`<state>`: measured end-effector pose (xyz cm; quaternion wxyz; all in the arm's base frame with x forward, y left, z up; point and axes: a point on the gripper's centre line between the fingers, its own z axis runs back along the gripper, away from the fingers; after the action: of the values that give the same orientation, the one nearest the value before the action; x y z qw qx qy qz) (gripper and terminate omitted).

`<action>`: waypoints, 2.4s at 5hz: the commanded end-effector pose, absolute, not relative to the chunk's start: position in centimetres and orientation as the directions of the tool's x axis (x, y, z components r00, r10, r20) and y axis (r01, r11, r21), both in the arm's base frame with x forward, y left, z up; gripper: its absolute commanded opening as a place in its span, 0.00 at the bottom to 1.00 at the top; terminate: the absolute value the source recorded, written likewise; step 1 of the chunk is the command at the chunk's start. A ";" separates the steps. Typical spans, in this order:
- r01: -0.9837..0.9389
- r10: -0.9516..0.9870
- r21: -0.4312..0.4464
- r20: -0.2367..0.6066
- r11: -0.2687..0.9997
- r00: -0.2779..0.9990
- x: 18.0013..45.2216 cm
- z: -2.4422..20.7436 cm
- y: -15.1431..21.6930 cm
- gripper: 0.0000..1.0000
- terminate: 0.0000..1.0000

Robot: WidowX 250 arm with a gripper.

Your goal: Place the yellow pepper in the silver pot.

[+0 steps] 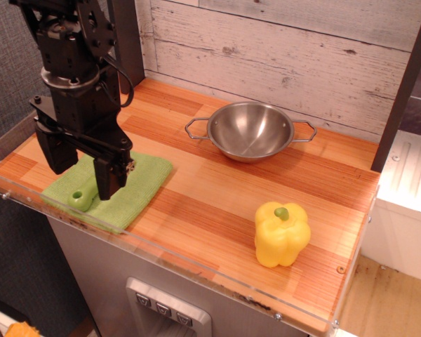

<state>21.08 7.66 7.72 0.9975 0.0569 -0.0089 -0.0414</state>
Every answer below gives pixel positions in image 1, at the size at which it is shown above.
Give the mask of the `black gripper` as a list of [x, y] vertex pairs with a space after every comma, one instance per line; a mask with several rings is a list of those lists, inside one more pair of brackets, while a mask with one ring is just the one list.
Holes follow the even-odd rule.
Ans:
[[117, 75], [92, 81], [50, 78], [50, 96], [36, 95], [36, 137], [51, 170], [59, 175], [78, 162], [82, 151], [94, 158], [101, 200], [110, 200], [126, 186], [132, 169], [132, 142], [117, 123], [121, 111]]

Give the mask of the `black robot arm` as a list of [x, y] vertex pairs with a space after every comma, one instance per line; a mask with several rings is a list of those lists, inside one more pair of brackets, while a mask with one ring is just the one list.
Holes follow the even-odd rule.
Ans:
[[98, 194], [108, 200], [126, 185], [134, 168], [132, 142], [118, 125], [119, 77], [125, 69], [111, 56], [114, 24], [97, 1], [13, 1], [35, 40], [49, 96], [36, 95], [35, 129], [48, 165], [61, 174], [93, 158]]

